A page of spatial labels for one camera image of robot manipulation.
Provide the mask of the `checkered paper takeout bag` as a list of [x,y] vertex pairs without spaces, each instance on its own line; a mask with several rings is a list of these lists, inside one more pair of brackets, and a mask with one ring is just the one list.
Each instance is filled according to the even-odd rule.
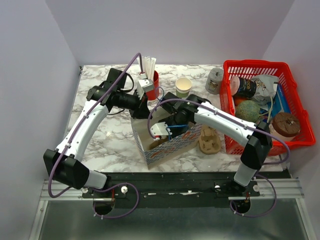
[[[173,113],[167,112],[165,108],[166,104],[163,104],[153,112],[150,126],[173,115]],[[148,169],[163,164],[196,147],[202,129],[201,124],[193,122],[189,122],[187,131],[171,131],[167,128],[169,135],[163,136],[162,139],[168,138],[168,141],[152,150],[148,150],[149,145],[155,140],[149,135],[147,121],[147,119],[132,118],[131,128],[139,153],[146,162]]]

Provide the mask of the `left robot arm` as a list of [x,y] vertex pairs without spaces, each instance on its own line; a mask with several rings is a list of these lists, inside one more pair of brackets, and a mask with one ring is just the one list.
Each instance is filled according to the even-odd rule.
[[130,94],[124,89],[129,76],[111,68],[107,79],[88,91],[83,110],[67,136],[54,150],[47,149],[43,155],[50,181],[55,180],[77,190],[93,188],[101,198],[110,194],[107,175],[88,169],[81,161],[92,136],[112,108],[129,110],[133,119],[149,116],[147,92],[153,90],[154,85],[141,73],[135,91]]

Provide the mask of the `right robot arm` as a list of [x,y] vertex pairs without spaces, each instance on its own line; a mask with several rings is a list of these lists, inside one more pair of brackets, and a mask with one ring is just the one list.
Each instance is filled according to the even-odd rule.
[[161,107],[172,114],[164,120],[169,127],[188,123],[206,125],[243,146],[241,163],[230,183],[230,191],[236,196],[247,192],[249,182],[262,168],[272,148],[272,138],[266,123],[256,124],[237,118],[194,94],[182,99],[169,92],[161,100]]

